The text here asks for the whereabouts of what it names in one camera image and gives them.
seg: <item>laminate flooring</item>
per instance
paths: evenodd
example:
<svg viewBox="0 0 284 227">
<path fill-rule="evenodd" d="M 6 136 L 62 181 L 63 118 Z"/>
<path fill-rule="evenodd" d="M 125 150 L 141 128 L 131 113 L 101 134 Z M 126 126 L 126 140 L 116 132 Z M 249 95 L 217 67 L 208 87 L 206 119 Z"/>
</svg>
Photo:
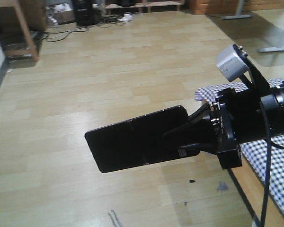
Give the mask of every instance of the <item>laminate flooring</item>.
<svg viewBox="0 0 284 227">
<path fill-rule="evenodd" d="M 259 17 L 282 29 L 283 13 Z M 215 57 L 234 42 L 205 15 L 145 13 L 43 42 L 36 64 L 11 63 L 0 88 L 0 227 L 113 227 L 111 210 L 123 227 L 252 226 L 216 156 L 102 174 L 84 139 L 175 105 L 191 114 L 200 106 L 195 89 L 227 83 Z M 284 76 L 284 65 L 255 65 L 267 78 Z M 217 190 L 220 182 L 228 189 Z"/>
</svg>

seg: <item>blue checkered tablecloth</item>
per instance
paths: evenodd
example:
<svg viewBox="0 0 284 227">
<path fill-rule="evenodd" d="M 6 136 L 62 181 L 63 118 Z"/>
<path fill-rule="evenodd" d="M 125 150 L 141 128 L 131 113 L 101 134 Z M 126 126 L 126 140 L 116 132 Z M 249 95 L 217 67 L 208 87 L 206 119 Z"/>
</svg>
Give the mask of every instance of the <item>blue checkered tablecloth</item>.
<svg viewBox="0 0 284 227">
<path fill-rule="evenodd" d="M 280 85 L 284 78 L 268 79 L 271 87 Z M 243 83 L 229 83 L 199 88 L 195 91 L 195 100 L 214 102 L 217 92 L 225 88 L 235 88 L 236 92 L 247 89 Z M 284 146 L 284 135 L 274 137 L 273 142 Z M 257 140 L 241 144 L 242 153 L 252 165 L 262 182 L 265 180 L 266 168 L 266 143 L 263 140 Z M 270 193 L 276 204 L 284 214 L 284 150 L 272 149 Z"/>
</svg>

